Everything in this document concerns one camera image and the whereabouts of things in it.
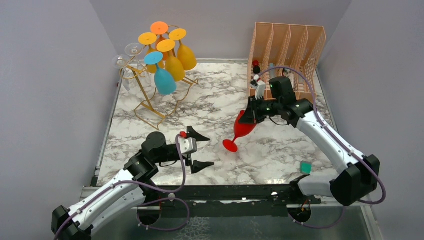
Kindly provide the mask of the red plastic wine glass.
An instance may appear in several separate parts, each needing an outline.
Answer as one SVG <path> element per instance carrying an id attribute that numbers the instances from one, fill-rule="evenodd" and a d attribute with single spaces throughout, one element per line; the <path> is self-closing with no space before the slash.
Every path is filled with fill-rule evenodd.
<path id="1" fill-rule="evenodd" d="M 244 115 L 244 113 L 245 111 L 241 110 L 234 122 L 234 138 L 232 140 L 225 139 L 222 142 L 223 146 L 232 153 L 238 151 L 238 146 L 235 143 L 236 139 L 249 135 L 257 125 L 256 123 L 240 123 L 240 119 Z"/>

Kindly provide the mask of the blue plastic wine glass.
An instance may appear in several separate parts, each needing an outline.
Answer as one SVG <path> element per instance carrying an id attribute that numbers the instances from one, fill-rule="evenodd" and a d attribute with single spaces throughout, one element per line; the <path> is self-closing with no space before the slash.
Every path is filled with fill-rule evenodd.
<path id="1" fill-rule="evenodd" d="M 156 73 L 154 74 L 154 82 L 158 92 L 161 95 L 170 95 L 177 89 L 177 84 L 173 76 L 165 69 L 159 66 L 159 63 L 163 60 L 163 54 L 159 51 L 148 53 L 144 57 L 144 63 L 147 65 L 154 65 L 156 67 Z"/>

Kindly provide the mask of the yellow front wine glass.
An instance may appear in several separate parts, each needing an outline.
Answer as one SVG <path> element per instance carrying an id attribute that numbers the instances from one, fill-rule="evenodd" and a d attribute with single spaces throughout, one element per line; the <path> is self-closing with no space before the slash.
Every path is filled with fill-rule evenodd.
<path id="1" fill-rule="evenodd" d="M 173 50 L 175 46 L 175 41 L 171 39 L 165 39 L 157 44 L 156 49 L 163 54 L 167 54 L 165 60 L 165 69 L 172 75 L 176 82 L 179 82 L 184 79 L 185 70 L 181 61 L 176 56 L 174 56 Z"/>

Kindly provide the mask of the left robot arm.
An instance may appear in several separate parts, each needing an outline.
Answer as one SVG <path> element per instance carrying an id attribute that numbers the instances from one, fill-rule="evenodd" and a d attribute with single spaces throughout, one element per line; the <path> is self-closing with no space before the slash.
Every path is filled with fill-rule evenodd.
<path id="1" fill-rule="evenodd" d="M 119 212 L 140 205 L 152 205 L 157 193 L 175 194 L 186 183 L 186 161 L 198 150 L 198 142 L 210 138 L 198 133 L 192 126 L 175 137 L 174 144 L 167 144 L 162 132 L 150 133 L 141 149 L 108 183 L 89 197 L 70 207 L 57 207 L 52 213 L 51 230 L 56 240 L 90 240 L 98 228 L 112 220 Z M 152 177 L 159 172 L 158 164 L 180 162 L 182 183 L 167 190 L 157 187 Z"/>

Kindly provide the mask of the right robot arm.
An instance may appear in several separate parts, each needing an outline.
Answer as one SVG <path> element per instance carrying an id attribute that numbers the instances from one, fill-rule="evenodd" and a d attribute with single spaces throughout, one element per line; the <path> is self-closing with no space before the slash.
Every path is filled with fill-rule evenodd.
<path id="1" fill-rule="evenodd" d="M 247 108 L 237 122 L 256 125 L 267 117 L 280 116 L 307 137 L 327 156 L 337 174 L 307 174 L 290 182 L 289 199 L 300 204 L 308 196 L 335 198 L 343 206 L 350 206 L 372 193 L 378 186 L 380 161 L 375 155 L 364 155 L 345 141 L 308 99 L 296 98 L 291 80 L 279 76 L 269 81 L 272 100 L 248 98 Z"/>

